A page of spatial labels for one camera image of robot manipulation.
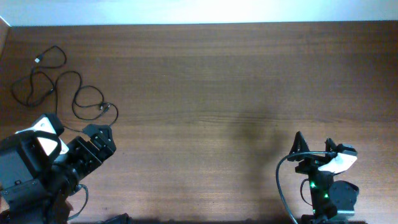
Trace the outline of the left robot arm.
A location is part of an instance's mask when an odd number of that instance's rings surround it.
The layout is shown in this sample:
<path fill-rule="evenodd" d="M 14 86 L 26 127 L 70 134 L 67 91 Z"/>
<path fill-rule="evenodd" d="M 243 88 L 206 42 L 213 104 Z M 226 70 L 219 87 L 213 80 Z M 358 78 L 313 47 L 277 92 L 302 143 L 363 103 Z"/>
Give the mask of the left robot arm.
<path fill-rule="evenodd" d="M 67 198 L 87 187 L 81 180 L 116 151 L 112 129 L 89 124 L 61 154 L 58 133 L 23 131 L 1 141 L 1 197 L 9 208 L 1 223 L 68 223 Z"/>

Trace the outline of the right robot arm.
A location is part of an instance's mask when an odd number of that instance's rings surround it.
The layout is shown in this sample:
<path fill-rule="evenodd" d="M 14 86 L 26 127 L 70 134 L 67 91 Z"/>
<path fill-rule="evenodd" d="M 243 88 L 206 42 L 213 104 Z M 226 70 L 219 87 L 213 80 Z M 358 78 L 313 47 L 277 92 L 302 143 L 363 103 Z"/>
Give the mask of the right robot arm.
<path fill-rule="evenodd" d="M 288 161 L 298 162 L 296 173 L 307 175 L 313 213 L 302 215 L 302 223 L 348 223 L 354 215 L 359 187 L 334 177 L 347 171 L 358 159 L 352 146 L 325 141 L 325 150 L 319 155 L 309 150 L 302 133 L 295 134 Z"/>

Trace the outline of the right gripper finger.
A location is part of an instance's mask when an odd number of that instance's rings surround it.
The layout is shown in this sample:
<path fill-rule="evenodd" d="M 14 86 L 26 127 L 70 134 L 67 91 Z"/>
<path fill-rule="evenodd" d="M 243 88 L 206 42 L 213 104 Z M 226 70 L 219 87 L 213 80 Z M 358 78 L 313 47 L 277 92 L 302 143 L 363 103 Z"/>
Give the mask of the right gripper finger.
<path fill-rule="evenodd" d="M 326 152 L 335 152 L 336 151 L 336 144 L 332 140 L 332 138 L 327 138 L 325 141 L 325 151 Z"/>
<path fill-rule="evenodd" d="M 292 148 L 289 152 L 289 158 L 287 159 L 290 162 L 297 161 L 300 162 L 306 158 L 305 152 L 309 152 L 309 147 L 304 139 L 304 136 L 301 131 L 298 131 L 295 134 L 295 139 L 294 143 L 292 145 Z"/>

